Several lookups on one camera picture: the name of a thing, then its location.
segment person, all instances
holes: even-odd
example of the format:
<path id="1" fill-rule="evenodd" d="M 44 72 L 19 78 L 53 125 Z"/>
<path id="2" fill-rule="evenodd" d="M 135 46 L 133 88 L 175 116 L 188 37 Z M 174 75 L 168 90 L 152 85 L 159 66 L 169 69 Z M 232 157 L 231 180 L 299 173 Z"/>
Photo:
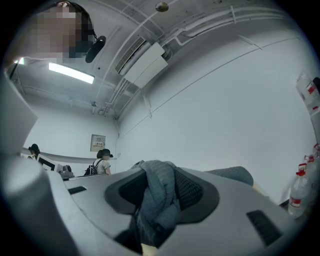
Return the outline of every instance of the person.
<path id="1" fill-rule="evenodd" d="M 97 159 L 94 161 L 93 165 L 97 170 L 97 174 L 107 174 L 110 175 L 110 166 L 111 164 L 108 162 L 112 154 L 110 154 L 109 149 L 102 149 L 96 154 Z"/>
<path id="2" fill-rule="evenodd" d="M 31 155 L 29 155 L 27 158 L 37 160 L 38 155 L 40 154 L 40 149 L 39 149 L 38 145 L 32 144 L 32 146 L 30 146 L 28 148 L 28 150 L 30 151 Z"/>
<path id="3" fill-rule="evenodd" d="M 34 15 L 7 53 L 5 67 L 24 57 L 81 58 L 97 36 L 88 12 L 77 3 L 58 1 Z"/>

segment computer monitor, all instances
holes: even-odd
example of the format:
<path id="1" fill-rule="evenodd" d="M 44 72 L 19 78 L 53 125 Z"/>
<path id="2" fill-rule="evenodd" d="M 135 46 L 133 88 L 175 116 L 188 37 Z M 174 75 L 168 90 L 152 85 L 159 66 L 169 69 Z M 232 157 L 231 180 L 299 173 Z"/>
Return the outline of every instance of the computer monitor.
<path id="1" fill-rule="evenodd" d="M 54 172 L 57 171 L 58 163 L 55 161 L 52 161 L 51 159 L 45 157 L 44 155 L 39 154 L 36 160 L 42 165 L 44 169 L 48 171 L 54 171 Z"/>

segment backpack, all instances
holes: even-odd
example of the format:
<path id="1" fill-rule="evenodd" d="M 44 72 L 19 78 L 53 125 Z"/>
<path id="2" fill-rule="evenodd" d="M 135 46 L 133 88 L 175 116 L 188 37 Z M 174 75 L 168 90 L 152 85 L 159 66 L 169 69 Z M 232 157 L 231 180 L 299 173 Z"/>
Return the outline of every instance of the backpack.
<path id="1" fill-rule="evenodd" d="M 85 171 L 85 174 L 83 176 L 88 176 L 88 175 L 96 175 L 98 174 L 98 171 L 97 171 L 97 167 L 98 167 L 98 164 L 102 161 L 103 159 L 100 159 L 96 165 L 95 162 L 93 162 L 93 164 L 89 165 L 89 167 L 86 169 Z"/>

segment fluorescent light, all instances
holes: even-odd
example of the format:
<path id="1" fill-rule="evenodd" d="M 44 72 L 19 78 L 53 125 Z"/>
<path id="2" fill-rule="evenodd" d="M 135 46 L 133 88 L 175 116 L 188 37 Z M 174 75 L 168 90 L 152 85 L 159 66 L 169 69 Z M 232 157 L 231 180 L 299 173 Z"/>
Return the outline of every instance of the fluorescent light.
<path id="1" fill-rule="evenodd" d="M 25 64 L 24 58 L 20 59 L 19 64 L 21 64 L 21 65 Z"/>
<path id="2" fill-rule="evenodd" d="M 89 84 L 92 84 L 94 82 L 94 78 L 95 78 L 92 75 L 88 75 L 86 73 L 82 73 L 80 71 L 74 70 L 70 67 L 58 65 L 55 63 L 51 63 L 51 62 L 49 63 L 49 70 L 67 75 L 72 78 L 76 78 L 76 79 L 85 81 Z"/>

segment gray cloth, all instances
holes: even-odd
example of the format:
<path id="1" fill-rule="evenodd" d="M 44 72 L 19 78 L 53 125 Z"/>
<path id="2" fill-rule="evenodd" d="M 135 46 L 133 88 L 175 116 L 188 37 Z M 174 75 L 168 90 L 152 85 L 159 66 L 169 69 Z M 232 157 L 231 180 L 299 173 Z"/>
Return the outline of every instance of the gray cloth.
<path id="1" fill-rule="evenodd" d="M 250 186 L 254 185 L 254 178 L 252 178 L 250 172 L 248 172 L 247 169 L 243 168 L 242 166 L 209 170 L 207 173 L 246 183 Z"/>
<path id="2" fill-rule="evenodd" d="M 144 191 L 136 223 L 143 244 L 159 247 L 171 234 L 180 216 L 180 203 L 175 192 L 175 168 L 171 162 L 141 161 L 148 187 Z"/>

